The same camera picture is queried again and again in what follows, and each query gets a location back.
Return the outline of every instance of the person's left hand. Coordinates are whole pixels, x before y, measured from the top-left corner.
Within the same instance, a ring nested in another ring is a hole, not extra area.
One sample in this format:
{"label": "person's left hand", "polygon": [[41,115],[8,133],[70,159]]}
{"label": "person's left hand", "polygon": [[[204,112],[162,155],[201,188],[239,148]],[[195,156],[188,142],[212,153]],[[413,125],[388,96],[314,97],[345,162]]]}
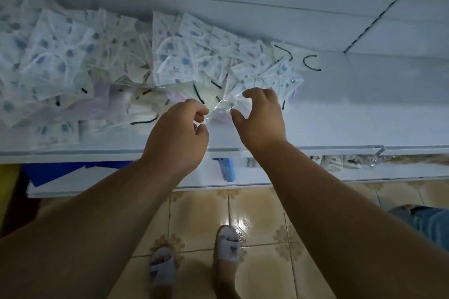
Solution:
{"label": "person's left hand", "polygon": [[141,159],[174,176],[187,176],[203,159],[209,142],[206,125],[196,127],[193,121],[204,121],[208,113],[194,99],[172,106],[151,131]]}

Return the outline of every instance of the foot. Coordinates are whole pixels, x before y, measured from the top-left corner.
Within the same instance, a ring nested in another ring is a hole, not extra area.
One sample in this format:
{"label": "foot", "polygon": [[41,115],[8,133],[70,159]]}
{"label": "foot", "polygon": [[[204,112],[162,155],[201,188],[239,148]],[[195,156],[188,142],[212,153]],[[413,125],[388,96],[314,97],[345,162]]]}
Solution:
{"label": "foot", "polygon": [[234,228],[223,225],[218,228],[212,266],[212,285],[218,298],[222,293],[235,292],[235,274],[239,262],[239,237]]}
{"label": "foot", "polygon": [[161,246],[149,261],[149,283],[152,299],[170,299],[175,282],[175,254],[170,247]]}

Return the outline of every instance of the yellow object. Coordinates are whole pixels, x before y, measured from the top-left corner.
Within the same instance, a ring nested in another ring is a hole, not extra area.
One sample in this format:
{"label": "yellow object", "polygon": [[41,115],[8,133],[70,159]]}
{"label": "yellow object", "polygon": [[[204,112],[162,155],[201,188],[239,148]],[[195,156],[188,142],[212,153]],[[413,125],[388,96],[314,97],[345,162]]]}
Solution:
{"label": "yellow object", "polygon": [[0,227],[8,208],[14,186],[19,178],[19,164],[0,164]]}

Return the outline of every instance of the panel seam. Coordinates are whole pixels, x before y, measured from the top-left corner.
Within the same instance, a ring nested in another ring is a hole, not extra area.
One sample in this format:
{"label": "panel seam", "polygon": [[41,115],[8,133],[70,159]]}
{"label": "panel seam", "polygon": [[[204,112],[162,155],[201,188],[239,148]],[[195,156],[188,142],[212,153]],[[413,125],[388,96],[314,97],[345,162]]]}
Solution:
{"label": "panel seam", "polygon": [[345,51],[343,51],[343,53],[348,53],[348,51],[351,49],[351,47],[353,47],[357,41],[359,41],[364,35],[366,35],[366,33],[384,16],[384,14],[391,8],[393,7],[393,5],[397,2],[398,0],[393,0],[393,2],[387,6],[387,8],[381,13],[379,14],[379,16],[373,21],[373,23],[371,23],[371,25],[369,25],[357,38],[355,41],[353,41],[351,43],[350,46],[348,46]]}

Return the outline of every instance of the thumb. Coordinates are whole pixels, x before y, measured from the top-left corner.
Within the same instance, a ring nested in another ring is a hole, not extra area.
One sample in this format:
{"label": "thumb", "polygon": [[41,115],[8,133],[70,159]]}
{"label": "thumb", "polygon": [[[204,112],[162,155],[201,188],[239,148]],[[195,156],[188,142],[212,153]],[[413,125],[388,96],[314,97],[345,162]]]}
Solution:
{"label": "thumb", "polygon": [[201,137],[202,139],[205,139],[206,141],[209,141],[209,132],[207,131],[207,127],[205,124],[202,124],[197,128],[195,135]]}
{"label": "thumb", "polygon": [[232,121],[234,122],[234,126],[237,129],[237,131],[240,130],[240,127],[243,125],[245,118],[242,115],[242,113],[237,109],[231,110],[231,117]]}

